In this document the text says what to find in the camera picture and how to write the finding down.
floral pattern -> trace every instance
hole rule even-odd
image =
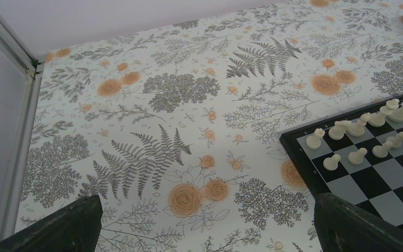
[[[99,194],[98,252],[319,252],[280,132],[402,92],[403,1],[294,0],[51,51],[16,230]]]

